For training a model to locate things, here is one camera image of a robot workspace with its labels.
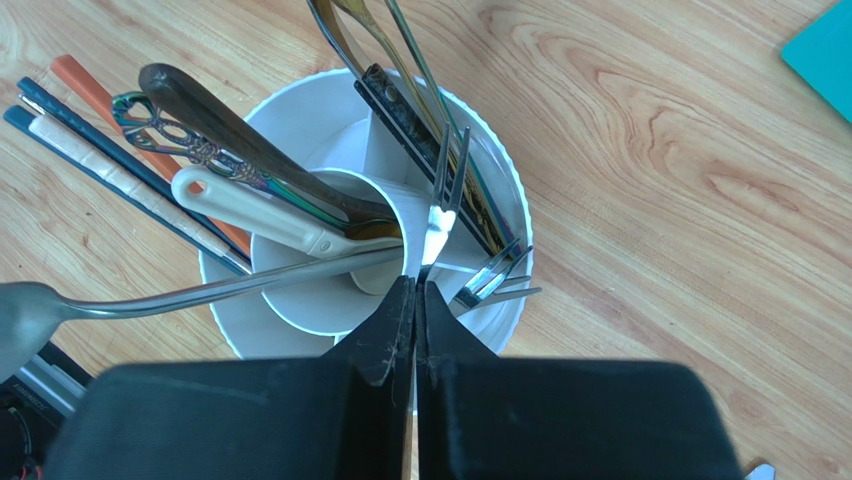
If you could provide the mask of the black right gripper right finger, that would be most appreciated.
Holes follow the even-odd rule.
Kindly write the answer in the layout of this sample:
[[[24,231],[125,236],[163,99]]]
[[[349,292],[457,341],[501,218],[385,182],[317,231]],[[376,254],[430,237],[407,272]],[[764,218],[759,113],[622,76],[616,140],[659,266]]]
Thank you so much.
[[[501,358],[416,294],[424,479],[739,479],[711,394],[646,360]]]

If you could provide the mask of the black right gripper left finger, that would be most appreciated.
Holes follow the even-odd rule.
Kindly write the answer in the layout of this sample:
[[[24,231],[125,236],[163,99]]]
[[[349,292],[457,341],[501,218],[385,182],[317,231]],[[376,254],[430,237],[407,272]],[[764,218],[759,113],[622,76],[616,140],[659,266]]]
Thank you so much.
[[[124,364],[89,386],[48,479],[404,479],[414,281],[318,357]]]

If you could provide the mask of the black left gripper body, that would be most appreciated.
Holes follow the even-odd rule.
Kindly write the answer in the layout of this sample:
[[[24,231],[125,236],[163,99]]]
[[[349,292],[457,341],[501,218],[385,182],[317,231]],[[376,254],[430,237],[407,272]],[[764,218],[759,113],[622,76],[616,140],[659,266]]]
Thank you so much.
[[[92,376],[50,343],[1,383],[1,477],[42,479],[46,456]]]

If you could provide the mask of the small silver fork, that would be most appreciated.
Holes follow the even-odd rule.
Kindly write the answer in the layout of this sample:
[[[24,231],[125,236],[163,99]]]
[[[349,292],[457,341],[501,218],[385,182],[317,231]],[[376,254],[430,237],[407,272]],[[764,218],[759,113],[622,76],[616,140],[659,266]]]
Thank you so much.
[[[445,190],[449,175],[449,154],[451,153],[451,127],[451,123],[447,121],[443,128],[443,139],[441,141],[433,182],[432,201],[427,216],[423,255],[417,277],[419,285],[426,283],[433,265],[445,247],[458,218],[458,211],[463,197],[469,162],[470,128],[467,127],[463,132],[461,159],[457,162],[457,167],[452,177],[449,199],[445,200]]]

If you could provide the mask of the white divided utensil holder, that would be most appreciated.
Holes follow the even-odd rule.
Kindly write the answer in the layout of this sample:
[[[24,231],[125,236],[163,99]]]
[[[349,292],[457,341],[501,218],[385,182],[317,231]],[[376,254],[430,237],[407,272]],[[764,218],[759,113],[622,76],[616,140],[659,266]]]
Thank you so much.
[[[529,204],[518,171],[488,123],[462,99],[445,103],[472,133],[471,175],[481,177],[497,204],[522,261],[533,269]],[[376,117],[346,69],[321,72],[273,93],[247,122],[297,163],[326,182],[371,200],[407,204],[431,183]],[[215,303],[211,310],[228,344],[243,359],[318,356],[371,315],[380,298],[362,292],[349,275],[267,289]]]

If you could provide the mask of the white plastic spoon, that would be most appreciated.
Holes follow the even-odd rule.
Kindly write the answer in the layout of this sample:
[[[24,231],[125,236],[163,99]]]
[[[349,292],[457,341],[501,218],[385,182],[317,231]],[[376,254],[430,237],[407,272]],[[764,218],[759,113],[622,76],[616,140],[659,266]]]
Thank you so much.
[[[171,182],[178,203],[316,258],[399,247],[402,240],[381,236],[353,240],[322,226],[285,202],[219,176],[203,166],[182,168]]]

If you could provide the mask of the dark brown wooden spoon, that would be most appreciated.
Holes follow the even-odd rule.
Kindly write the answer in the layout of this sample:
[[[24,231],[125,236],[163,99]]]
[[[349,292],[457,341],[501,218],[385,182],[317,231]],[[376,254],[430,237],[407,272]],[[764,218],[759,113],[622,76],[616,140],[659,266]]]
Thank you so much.
[[[295,189],[341,210],[354,222],[393,222],[386,204],[343,193],[305,170],[246,123],[216,95],[183,70],[164,63],[140,69],[141,90],[175,119],[202,137]]]

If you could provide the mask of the dark grey chopstick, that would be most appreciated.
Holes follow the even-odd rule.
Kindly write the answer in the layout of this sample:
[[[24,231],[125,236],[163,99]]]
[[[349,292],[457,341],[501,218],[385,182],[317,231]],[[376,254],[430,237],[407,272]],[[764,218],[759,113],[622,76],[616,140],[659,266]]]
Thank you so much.
[[[3,118],[233,273],[251,273],[247,261],[225,241],[61,122],[19,106],[9,108]]]
[[[28,77],[24,77],[18,81],[17,86],[20,88],[21,95],[25,101],[35,105],[37,109],[41,109],[43,111],[42,115],[47,114],[60,121],[64,126],[81,135],[90,144],[97,147],[111,159],[118,162],[120,166],[126,168],[133,175],[143,180],[145,184],[165,195],[172,203],[182,208],[174,199],[174,196],[171,193],[171,186],[168,182],[143,163],[136,160],[135,157],[128,153],[123,147],[119,146],[116,142],[108,138],[99,129],[83,120],[82,117],[70,110],[66,105],[48,93],[47,90],[42,88],[35,81]],[[211,229],[211,221],[203,220],[200,215],[191,214],[189,211],[185,209],[183,210],[186,211],[193,219],[209,229],[214,235],[225,241],[222,234]],[[229,242],[225,242],[249,264],[247,258],[242,252],[234,249]]]

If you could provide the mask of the iridescent ornate handle utensil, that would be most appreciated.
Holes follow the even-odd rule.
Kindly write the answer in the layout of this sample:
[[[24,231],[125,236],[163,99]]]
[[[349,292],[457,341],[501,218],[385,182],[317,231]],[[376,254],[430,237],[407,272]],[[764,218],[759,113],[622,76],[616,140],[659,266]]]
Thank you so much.
[[[181,156],[226,179],[277,197],[339,230],[352,223],[334,215],[281,180],[226,152],[185,124],[165,118],[144,93],[133,91],[111,99],[113,119],[125,139],[142,151]]]

